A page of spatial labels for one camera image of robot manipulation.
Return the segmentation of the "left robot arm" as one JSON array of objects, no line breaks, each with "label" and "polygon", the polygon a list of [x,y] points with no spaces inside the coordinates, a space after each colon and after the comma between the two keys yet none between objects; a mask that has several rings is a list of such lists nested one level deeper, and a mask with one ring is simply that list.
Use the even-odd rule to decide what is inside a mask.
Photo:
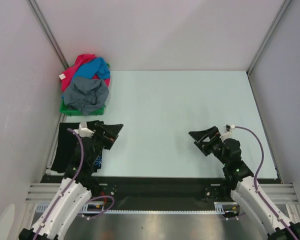
[{"label": "left robot arm", "polygon": [[31,228],[23,228],[18,239],[62,240],[84,205],[97,200],[110,204],[108,207],[102,206],[101,211],[93,215],[93,218],[113,207],[113,194],[102,194],[102,188],[92,174],[95,161],[103,150],[112,148],[122,128],[123,124],[108,125],[98,121],[93,128],[88,128],[86,122],[81,122],[76,129],[67,129],[77,138],[78,143],[59,189],[41,217]]}]

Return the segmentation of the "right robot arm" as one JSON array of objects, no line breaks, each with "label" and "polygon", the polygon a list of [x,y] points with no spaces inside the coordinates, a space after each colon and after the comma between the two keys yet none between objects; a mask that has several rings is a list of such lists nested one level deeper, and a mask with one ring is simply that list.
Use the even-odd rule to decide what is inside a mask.
[{"label": "right robot arm", "polygon": [[214,155],[223,165],[225,185],[221,196],[234,200],[268,240],[300,240],[300,222],[294,223],[268,197],[253,173],[242,160],[241,144],[232,137],[235,125],[226,125],[221,134],[216,126],[188,134],[205,155]]}]

